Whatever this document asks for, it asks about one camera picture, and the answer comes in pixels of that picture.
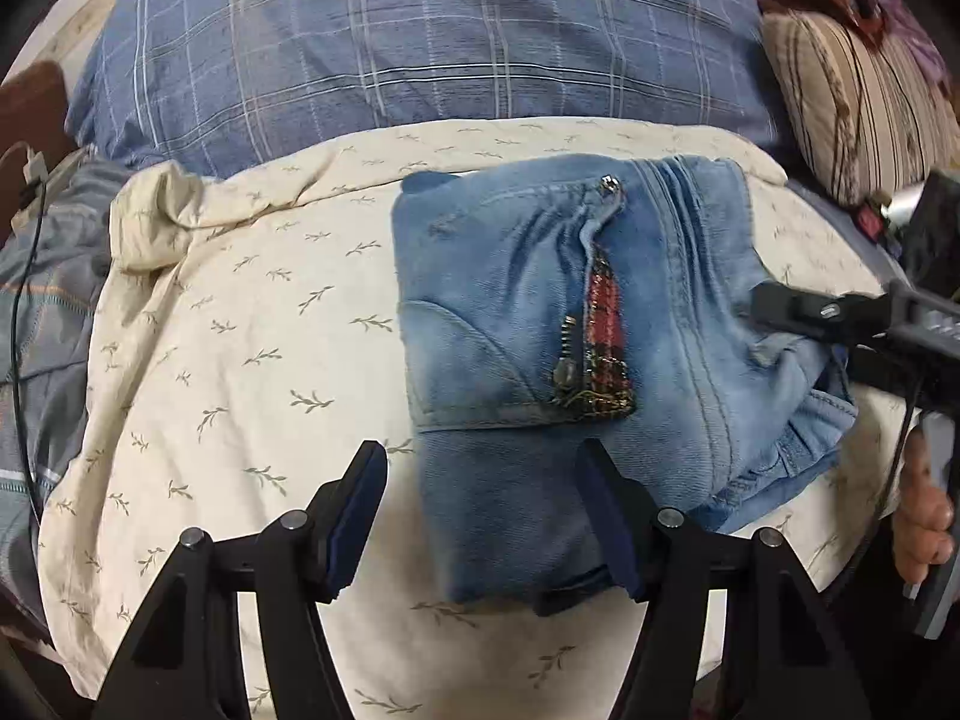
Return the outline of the right hand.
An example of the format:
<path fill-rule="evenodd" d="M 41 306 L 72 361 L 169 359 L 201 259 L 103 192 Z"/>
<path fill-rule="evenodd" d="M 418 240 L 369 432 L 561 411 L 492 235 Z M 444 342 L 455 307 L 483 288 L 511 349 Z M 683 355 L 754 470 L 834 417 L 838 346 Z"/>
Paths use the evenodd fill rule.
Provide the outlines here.
<path fill-rule="evenodd" d="M 908 585 L 921 585 L 931 567 L 944 566 L 955 553 L 949 535 L 955 511 L 946 493 L 932 483 L 928 444 L 919 427 L 905 442 L 898 492 L 892 525 L 895 566 Z"/>

